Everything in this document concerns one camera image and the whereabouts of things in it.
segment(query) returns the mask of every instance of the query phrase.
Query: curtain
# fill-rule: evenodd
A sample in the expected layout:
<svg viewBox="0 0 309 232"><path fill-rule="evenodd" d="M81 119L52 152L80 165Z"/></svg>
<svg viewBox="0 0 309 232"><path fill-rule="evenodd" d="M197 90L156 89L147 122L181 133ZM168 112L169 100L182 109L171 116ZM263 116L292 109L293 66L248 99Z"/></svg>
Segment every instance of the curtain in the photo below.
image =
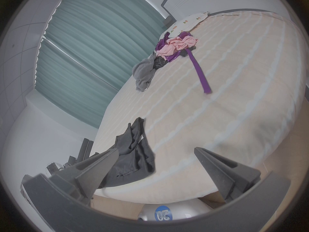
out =
<svg viewBox="0 0 309 232"><path fill-rule="evenodd" d="M35 88L98 128L133 66L154 50L163 21L145 0L63 0L44 35L54 46L41 44Z"/></svg>

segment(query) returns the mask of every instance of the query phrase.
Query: bed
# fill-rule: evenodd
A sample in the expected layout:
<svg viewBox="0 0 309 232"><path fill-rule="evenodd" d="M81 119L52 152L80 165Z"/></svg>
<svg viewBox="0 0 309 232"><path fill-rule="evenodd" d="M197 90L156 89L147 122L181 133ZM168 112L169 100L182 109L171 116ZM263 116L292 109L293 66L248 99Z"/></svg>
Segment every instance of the bed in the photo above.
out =
<svg viewBox="0 0 309 232"><path fill-rule="evenodd" d="M131 76L106 109L91 154L104 152L137 117L156 171L95 194L136 203L172 203L217 191L194 155L203 147L255 167L286 137L305 91L308 48L297 27L271 12L220 13L191 34L212 94L203 93L189 57L157 70L149 88Z"/></svg>

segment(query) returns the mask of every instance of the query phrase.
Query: purple belt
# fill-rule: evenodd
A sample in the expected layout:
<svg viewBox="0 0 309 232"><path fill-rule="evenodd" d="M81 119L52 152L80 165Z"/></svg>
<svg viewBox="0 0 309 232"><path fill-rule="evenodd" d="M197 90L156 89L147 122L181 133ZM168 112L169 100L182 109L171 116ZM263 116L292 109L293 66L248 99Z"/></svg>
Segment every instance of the purple belt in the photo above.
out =
<svg viewBox="0 0 309 232"><path fill-rule="evenodd" d="M164 35L164 38L161 39L161 40L158 42L158 44L157 44L157 46L156 46L156 48L155 48L156 51L161 50L161 49L163 48L163 46L166 45L166 41L169 39L169 37L168 37L169 35L170 35L170 33L167 32L167 33ZM192 35L191 35L191 33L188 33L188 32L182 32L182 33L180 33L180 35L179 35L179 37L180 37L182 40L183 40L183 38L186 37L186 36L192 36ZM189 57L190 57L190 59L191 59L193 65L194 65L194 67L195 67L195 70L196 70L196 72L197 72L197 75L198 75L198 77L199 77L199 79L200 79L200 82L201 82L201 84L202 84L202 87L203 87L203 89L204 89L204 93L206 93L206 94L211 94L211 92L212 92L212 91L211 91L211 87L209 86L209 84L208 84L208 82L207 82L207 80L206 80L206 77L205 77L205 75L204 75L204 73L203 73L203 70L201 69L200 65L199 65L198 62L196 61L196 59L195 59L195 57L193 56L192 52L191 52L188 48L186 49L186 51L187 51L187 53L188 53L188 55L189 55ZM172 62L174 59L176 59L176 58L179 56L179 54L180 54L180 51L174 53L172 56L166 56L166 59L167 59L168 62Z"/></svg>

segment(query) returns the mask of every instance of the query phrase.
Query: white patterned pillow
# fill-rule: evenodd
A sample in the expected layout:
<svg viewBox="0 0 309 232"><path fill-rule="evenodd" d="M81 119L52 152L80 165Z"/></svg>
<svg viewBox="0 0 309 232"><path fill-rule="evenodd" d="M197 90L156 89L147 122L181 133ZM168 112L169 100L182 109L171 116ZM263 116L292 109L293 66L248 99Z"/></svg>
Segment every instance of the white patterned pillow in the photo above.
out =
<svg viewBox="0 0 309 232"><path fill-rule="evenodd" d="M176 21L164 33L161 34L160 39L164 38L164 35L166 34L166 32L170 32L169 38L176 37L183 31L190 32L201 21L204 21L207 17L208 17L208 12L197 13L197 14L189 15L180 21Z"/></svg>

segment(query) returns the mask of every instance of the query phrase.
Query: blue logo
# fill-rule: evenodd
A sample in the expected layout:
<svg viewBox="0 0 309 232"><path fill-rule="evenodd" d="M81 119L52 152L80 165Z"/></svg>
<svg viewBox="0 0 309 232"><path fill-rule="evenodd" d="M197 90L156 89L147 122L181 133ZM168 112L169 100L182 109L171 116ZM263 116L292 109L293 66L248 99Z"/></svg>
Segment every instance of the blue logo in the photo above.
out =
<svg viewBox="0 0 309 232"><path fill-rule="evenodd" d="M164 221L172 221L173 220L173 215L171 210L165 206L159 206L155 212L154 212L154 217L156 221L158 222L164 222Z"/></svg>

